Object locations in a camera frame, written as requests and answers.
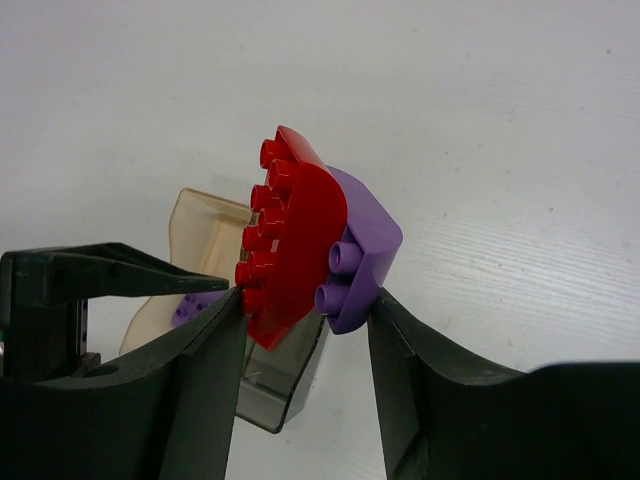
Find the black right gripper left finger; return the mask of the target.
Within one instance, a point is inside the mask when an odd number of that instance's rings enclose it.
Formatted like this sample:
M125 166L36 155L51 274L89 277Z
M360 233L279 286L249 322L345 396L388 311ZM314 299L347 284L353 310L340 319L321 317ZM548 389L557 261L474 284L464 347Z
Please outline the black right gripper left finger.
M231 289L83 376L2 380L2 478L224 478L246 335Z

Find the purple lego brick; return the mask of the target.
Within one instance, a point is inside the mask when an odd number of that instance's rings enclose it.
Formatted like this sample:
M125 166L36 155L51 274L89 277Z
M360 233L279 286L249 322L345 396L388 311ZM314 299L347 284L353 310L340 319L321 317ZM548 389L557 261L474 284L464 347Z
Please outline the purple lego brick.
M188 323L223 294L223 291L186 294L172 315L171 326L177 328Z
M315 292L315 309L336 335L367 321L403 241L400 226L356 177L332 167L347 204L347 223L328 253L329 275Z

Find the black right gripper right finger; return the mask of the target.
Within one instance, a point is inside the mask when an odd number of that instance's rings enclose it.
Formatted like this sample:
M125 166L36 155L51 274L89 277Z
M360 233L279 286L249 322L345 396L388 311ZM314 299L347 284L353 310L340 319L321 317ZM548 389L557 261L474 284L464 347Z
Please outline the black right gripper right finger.
M639 366L523 373L456 344L382 292L368 322L390 479L635 479Z

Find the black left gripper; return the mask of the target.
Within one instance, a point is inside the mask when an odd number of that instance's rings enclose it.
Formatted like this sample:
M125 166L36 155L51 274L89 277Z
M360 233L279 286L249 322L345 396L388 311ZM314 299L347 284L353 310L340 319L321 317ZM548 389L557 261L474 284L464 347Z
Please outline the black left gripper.
M100 355L87 350L85 299L228 287L224 278L179 268L118 242L7 252L1 260L1 299L11 305L57 306L11 308L11 324L3 333L2 375L37 383L80 377L98 367Z

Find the red lego brick assembly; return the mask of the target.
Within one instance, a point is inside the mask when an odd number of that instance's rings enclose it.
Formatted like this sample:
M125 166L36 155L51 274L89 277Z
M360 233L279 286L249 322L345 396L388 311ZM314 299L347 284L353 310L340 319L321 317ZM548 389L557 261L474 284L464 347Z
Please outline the red lego brick assembly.
M278 127L274 138L263 141L259 164L266 177L251 191L256 220L243 230L246 257L236 264L235 283L249 336L272 350L313 309L348 208L329 168L289 127Z

